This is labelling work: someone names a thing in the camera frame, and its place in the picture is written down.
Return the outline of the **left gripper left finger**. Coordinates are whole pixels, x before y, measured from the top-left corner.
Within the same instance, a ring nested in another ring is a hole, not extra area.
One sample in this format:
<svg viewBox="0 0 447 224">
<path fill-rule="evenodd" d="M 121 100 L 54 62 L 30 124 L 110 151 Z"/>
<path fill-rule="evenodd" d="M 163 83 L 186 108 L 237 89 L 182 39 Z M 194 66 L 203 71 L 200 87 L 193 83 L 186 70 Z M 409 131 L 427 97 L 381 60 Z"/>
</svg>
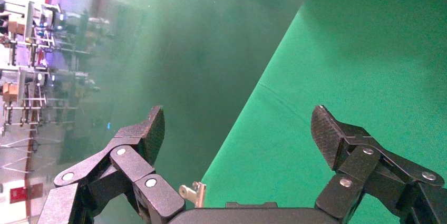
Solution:
<svg viewBox="0 0 447 224">
<path fill-rule="evenodd" d="M 146 223 L 168 223 L 184 211 L 185 200 L 154 168 L 164 130 L 163 109 L 154 106 L 141 123 L 119 129 L 103 150 L 59 173 L 53 223 L 94 223 L 119 195 Z"/>
</svg>

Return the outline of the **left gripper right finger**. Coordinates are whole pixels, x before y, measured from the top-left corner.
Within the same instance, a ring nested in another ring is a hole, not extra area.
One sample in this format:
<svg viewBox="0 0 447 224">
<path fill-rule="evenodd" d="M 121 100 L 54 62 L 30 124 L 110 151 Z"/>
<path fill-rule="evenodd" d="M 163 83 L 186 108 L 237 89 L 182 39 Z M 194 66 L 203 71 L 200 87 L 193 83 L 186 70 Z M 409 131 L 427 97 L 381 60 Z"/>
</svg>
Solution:
<svg viewBox="0 0 447 224">
<path fill-rule="evenodd" d="M 348 222 L 368 194 L 401 222 L 444 222 L 444 179 L 436 172 L 382 147 L 364 128 L 336 120 L 322 105 L 312 112 L 310 131 L 335 172 L 315 208 Z"/>
</svg>

